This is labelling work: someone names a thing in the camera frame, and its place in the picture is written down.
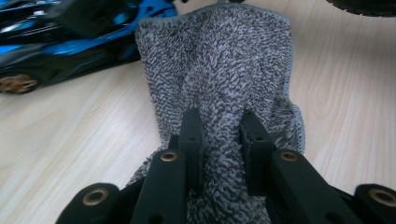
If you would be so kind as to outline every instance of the wooden table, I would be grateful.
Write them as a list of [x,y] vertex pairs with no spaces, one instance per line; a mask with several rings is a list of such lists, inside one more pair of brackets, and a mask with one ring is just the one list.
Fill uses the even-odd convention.
[[[177,2],[179,13],[216,0]],[[331,184],[396,189],[396,19],[325,0],[250,0],[291,20],[290,98],[305,156]],[[160,145],[141,62],[25,95],[0,95],[0,223],[54,223],[96,182],[123,188]]]

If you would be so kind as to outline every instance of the blue toy car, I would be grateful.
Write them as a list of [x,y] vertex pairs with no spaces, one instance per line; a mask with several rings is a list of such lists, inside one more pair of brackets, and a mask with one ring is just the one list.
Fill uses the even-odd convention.
[[26,93],[137,61],[137,22],[177,14],[166,0],[116,2],[0,0],[0,91]]

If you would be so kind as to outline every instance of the gray knit fabric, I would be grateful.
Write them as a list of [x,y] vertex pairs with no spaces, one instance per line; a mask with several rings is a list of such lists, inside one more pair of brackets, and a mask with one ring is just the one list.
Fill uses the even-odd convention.
[[[263,197],[250,197],[241,146],[244,109],[279,149],[304,151],[300,111],[289,99],[290,23],[274,11],[217,4],[167,19],[144,19],[136,41],[165,149],[182,113],[198,107],[209,149],[204,193],[188,198],[188,223],[268,223]],[[130,183],[144,176],[151,158]]]

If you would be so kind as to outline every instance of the black tire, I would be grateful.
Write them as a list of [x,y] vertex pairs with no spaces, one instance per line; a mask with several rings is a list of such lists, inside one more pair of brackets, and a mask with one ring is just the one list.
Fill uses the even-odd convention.
[[369,17],[396,17],[396,0],[327,0],[349,13]]

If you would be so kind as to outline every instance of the light wood surface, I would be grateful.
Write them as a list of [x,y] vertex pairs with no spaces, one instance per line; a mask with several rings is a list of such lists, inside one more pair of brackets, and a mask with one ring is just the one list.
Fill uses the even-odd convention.
[[[290,18],[290,98],[303,112],[305,156],[346,192],[362,183],[396,189],[396,19],[325,0],[246,3]],[[54,223],[90,184],[123,188],[159,145],[141,62],[0,95],[0,223]]]

